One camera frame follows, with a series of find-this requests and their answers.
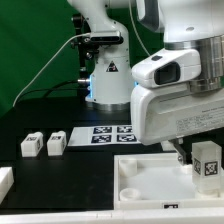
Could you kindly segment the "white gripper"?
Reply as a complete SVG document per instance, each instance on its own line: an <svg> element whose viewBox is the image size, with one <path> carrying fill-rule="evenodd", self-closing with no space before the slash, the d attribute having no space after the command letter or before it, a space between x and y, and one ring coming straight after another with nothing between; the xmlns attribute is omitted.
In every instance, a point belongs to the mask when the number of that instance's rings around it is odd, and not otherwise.
<svg viewBox="0 0 224 224"><path fill-rule="evenodd" d="M224 127L224 89L191 94L186 84L158 89L138 85L131 96L131 123L144 145L171 140L179 163L186 165L186 152L176 138Z"/></svg>

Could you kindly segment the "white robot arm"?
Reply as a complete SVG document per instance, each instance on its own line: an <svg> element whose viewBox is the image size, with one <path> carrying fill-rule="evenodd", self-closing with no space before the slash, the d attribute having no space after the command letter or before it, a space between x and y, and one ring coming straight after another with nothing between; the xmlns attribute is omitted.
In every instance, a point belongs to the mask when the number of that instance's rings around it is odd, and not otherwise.
<svg viewBox="0 0 224 224"><path fill-rule="evenodd" d="M224 127L224 0L67 0L99 46L87 102L131 106L145 145ZM108 8L137 6L138 19L164 34L164 48L130 67L128 32Z"/></svg>

